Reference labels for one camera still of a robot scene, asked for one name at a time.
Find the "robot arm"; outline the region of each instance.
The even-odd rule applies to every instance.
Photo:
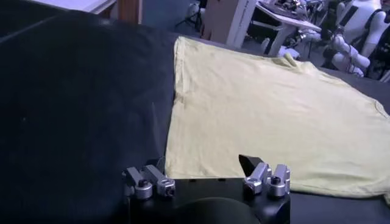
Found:
[[[364,43],[361,55],[369,57],[370,54],[377,47],[377,44],[385,30],[389,27],[390,23],[386,23],[386,12],[380,11],[372,18],[369,34]]]
[[[347,71],[363,76],[361,69],[370,65],[370,60],[359,54],[359,52],[350,44],[347,44],[341,34],[335,35],[331,40],[331,46],[338,53],[332,58],[332,63],[340,71]]]

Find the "white robot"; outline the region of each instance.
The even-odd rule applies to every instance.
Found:
[[[329,47],[337,53],[332,57],[332,64],[340,71],[364,76],[363,70],[370,65],[368,57],[390,23],[386,12],[381,10],[380,0],[353,0],[346,5],[342,2],[337,7],[336,26],[342,27],[330,38]],[[299,39],[321,41],[321,35],[313,30],[300,30]],[[353,47],[362,41],[361,49]]]

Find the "yellow t-shirt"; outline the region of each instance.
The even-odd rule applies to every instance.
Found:
[[[243,177],[244,154],[286,164],[292,190],[390,197],[390,117],[376,100],[288,56],[175,48],[170,177]]]

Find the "black table surface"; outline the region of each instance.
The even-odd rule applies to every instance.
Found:
[[[0,23],[20,9],[6,6]],[[178,35],[75,11],[23,15],[0,26],[0,220],[114,222],[121,171],[165,153]],[[335,75],[389,111],[388,85]],[[291,197],[292,223],[390,220],[380,197]]]

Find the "white table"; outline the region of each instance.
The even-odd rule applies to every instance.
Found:
[[[34,2],[39,2],[42,4],[62,8],[62,9],[71,9],[71,10],[80,10],[84,12],[91,12],[94,14],[99,14],[103,10],[107,9],[114,3],[116,0],[30,0]]]
[[[277,31],[277,35],[275,39],[272,42],[270,42],[271,48],[267,53],[271,57],[277,56],[283,42],[290,34],[294,33],[296,29],[312,29],[317,32],[321,31],[320,27],[312,24],[311,22],[302,21],[287,16],[275,14],[270,10],[266,9],[265,7],[263,7],[259,2],[256,3],[256,8],[258,8],[259,10],[261,10],[262,12],[270,16],[272,19],[279,21],[281,24],[280,26],[274,27],[270,24],[254,22],[254,24],[257,26],[266,27],[268,29],[273,29]]]

